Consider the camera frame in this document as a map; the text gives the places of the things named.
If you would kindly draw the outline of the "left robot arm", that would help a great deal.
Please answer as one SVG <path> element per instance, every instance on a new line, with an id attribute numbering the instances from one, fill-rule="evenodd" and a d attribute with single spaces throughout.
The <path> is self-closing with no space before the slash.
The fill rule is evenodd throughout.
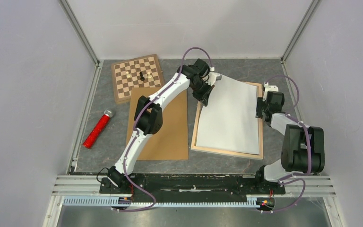
<path id="1" fill-rule="evenodd" d="M 137 158 L 148 140 L 161 129 L 163 110 L 171 101 L 191 88 L 193 97 L 207 106 L 216 81 L 213 64 L 197 59 L 192 65 L 182 64 L 170 81 L 157 92 L 138 99 L 131 138 L 120 159 L 108 170 L 107 178 L 116 192 L 128 190 L 130 184 L 127 177 L 133 172 Z"/>

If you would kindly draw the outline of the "printed photo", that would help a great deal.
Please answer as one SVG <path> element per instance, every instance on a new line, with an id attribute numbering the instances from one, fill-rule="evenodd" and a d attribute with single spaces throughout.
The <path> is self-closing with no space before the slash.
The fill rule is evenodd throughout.
<path id="1" fill-rule="evenodd" d="M 256 103 L 256 86 L 223 76 L 201 109 L 196 145 L 258 155 Z"/>

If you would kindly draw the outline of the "wooden picture frame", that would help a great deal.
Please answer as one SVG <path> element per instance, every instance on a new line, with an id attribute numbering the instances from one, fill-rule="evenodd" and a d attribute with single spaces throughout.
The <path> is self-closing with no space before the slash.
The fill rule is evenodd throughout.
<path id="1" fill-rule="evenodd" d="M 248 158 L 248 159 L 254 159 L 254 160 L 263 160 L 263 158 L 264 158 L 264 154 L 263 154 L 263 121 L 260 118 L 257 118 L 258 135 L 259 135 L 259 154 L 258 155 L 197 146 L 196 142 L 197 142 L 198 125 L 199 125 L 201 109 L 202 109 L 202 104 L 201 104 L 201 102 L 198 102 L 197 110 L 196 110 L 196 114 L 195 114 L 194 127 L 193 127 L 193 132 L 192 132 L 192 140 L 191 140 L 191 146 L 190 146 L 191 150 L 199 151 L 199 152 L 207 152 L 207 153 L 212 153 L 212 154 L 217 154 L 217 155 L 231 156 L 231 157 L 241 157 L 241 158 Z"/>

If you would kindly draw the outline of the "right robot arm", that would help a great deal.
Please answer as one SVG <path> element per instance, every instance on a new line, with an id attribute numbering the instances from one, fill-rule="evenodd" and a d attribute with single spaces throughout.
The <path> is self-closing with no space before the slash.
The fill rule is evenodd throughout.
<path id="1" fill-rule="evenodd" d="M 287 179 L 321 173 L 325 167 L 324 130 L 283 112 L 284 103 L 278 91 L 266 91 L 257 99 L 256 117 L 284 137 L 280 159 L 256 172 L 254 187 L 260 193 L 274 184 L 285 185 Z"/>

